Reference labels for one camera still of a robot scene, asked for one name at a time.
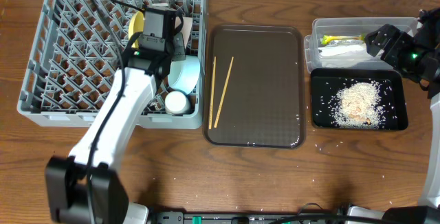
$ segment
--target black tray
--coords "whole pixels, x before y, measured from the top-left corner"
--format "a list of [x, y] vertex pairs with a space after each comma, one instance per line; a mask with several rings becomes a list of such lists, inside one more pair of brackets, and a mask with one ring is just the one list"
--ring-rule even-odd
[[387, 111], [384, 114], [386, 121], [379, 125], [379, 130], [402, 131], [408, 127], [402, 78], [396, 71], [315, 69], [311, 72], [310, 78], [312, 119], [315, 125], [340, 128], [335, 122], [332, 123], [335, 119], [331, 115], [331, 109], [325, 104], [322, 105], [321, 100], [324, 103], [333, 103], [335, 100], [331, 97], [335, 96], [340, 89], [350, 87], [356, 82], [370, 83], [374, 80], [382, 84], [379, 89], [381, 97], [379, 105], [384, 105], [384, 110]]
[[[220, 25], [206, 59], [203, 133], [216, 145], [298, 148], [305, 138], [302, 36], [292, 27]], [[215, 86], [212, 62], [217, 57]], [[234, 63], [217, 128], [214, 122]], [[214, 90], [212, 129], [208, 129]]]

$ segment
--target gray dish rack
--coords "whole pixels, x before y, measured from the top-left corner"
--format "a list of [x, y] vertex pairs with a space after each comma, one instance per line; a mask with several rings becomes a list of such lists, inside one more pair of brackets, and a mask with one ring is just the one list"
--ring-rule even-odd
[[[137, 7], [167, 2], [193, 18], [186, 53], [197, 55], [201, 75], [189, 94], [191, 114], [174, 116], [163, 110], [168, 89], [155, 96], [161, 109], [146, 107], [138, 125], [144, 128], [198, 128], [202, 122], [203, 80], [208, 0], [121, 0]], [[122, 45], [128, 42], [135, 10], [98, 0]], [[19, 113], [40, 126], [89, 126], [111, 88], [116, 70], [114, 42], [94, 15], [89, 0], [44, 0], [29, 63], [19, 96]]]

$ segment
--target wooden chopstick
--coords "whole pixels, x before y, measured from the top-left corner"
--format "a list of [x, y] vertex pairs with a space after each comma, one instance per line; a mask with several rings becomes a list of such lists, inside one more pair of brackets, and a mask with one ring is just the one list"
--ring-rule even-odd
[[231, 68], [233, 62], [234, 62], [234, 57], [232, 57], [231, 64], [229, 65], [228, 75], [226, 76], [225, 86], [223, 87], [223, 93], [221, 94], [219, 110], [217, 111], [217, 117], [215, 118], [214, 128], [217, 128], [217, 123], [219, 122], [221, 107], [223, 106], [223, 99], [225, 98], [226, 88], [228, 87], [229, 75], [231, 74]]
[[215, 60], [214, 57], [214, 66], [212, 68], [212, 82], [211, 82], [211, 101], [209, 105], [209, 129], [212, 128], [212, 106], [214, 102], [214, 86], [215, 86]]

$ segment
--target wooden table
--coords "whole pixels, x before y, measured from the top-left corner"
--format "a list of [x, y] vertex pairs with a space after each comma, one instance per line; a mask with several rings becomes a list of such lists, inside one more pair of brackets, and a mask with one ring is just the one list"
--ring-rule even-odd
[[[0, 23], [0, 223], [50, 222], [45, 165], [52, 155], [66, 156], [86, 131], [39, 127], [17, 113], [42, 3], [8, 0]], [[305, 36], [316, 18], [417, 16], [438, 6], [440, 0], [209, 0], [208, 17], [209, 30], [222, 23], [287, 25]], [[307, 138], [298, 150], [218, 147], [201, 129], [137, 127], [120, 178], [130, 200], [188, 212], [295, 212], [308, 202], [327, 209], [415, 205], [432, 119], [426, 93], [409, 80], [404, 91], [405, 131], [319, 129], [307, 109]]]

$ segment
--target plastic tray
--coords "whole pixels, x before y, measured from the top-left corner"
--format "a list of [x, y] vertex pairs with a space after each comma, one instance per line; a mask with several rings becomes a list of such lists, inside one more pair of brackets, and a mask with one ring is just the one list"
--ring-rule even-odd
[[310, 73], [313, 69], [321, 68], [322, 60], [328, 63], [340, 62], [342, 60], [352, 60], [358, 64], [351, 66], [351, 69], [393, 69], [390, 65], [380, 60], [380, 56], [335, 56], [322, 57], [319, 54], [318, 47], [320, 38], [323, 35], [359, 35], [368, 34], [381, 28], [385, 24], [395, 25], [402, 31], [411, 35], [417, 33], [418, 21], [413, 17], [364, 17], [364, 18], [326, 18], [316, 19], [312, 24], [312, 34], [304, 39], [305, 60], [307, 71]]
[[[29, 63], [21, 88], [19, 113], [41, 126], [89, 126], [111, 88], [116, 65], [115, 44], [93, 16], [89, 0], [44, 0]], [[143, 3], [168, 2], [193, 18], [186, 53], [205, 63], [207, 0], [122, 0]], [[118, 43], [128, 41], [129, 20], [134, 11], [107, 0], [98, 0]], [[191, 114], [172, 116], [148, 107], [139, 125], [144, 128], [198, 128], [202, 121], [204, 71], [190, 93]], [[166, 92], [164, 85], [158, 93]], [[156, 96], [163, 102], [162, 96]]]
[[378, 105], [384, 106], [385, 119], [378, 130], [402, 131], [408, 127], [406, 103], [402, 78], [392, 70], [351, 70], [351, 69], [315, 69], [310, 75], [311, 112], [315, 125], [327, 128], [340, 128], [333, 121], [330, 106], [337, 100], [332, 99], [340, 89], [350, 87], [357, 82], [379, 82]]
[[[298, 148], [305, 138], [301, 35], [292, 27], [220, 25], [210, 39], [203, 133], [216, 145]], [[216, 56], [215, 86], [211, 89]], [[217, 128], [215, 118], [234, 57]], [[214, 91], [212, 129], [208, 128]]]

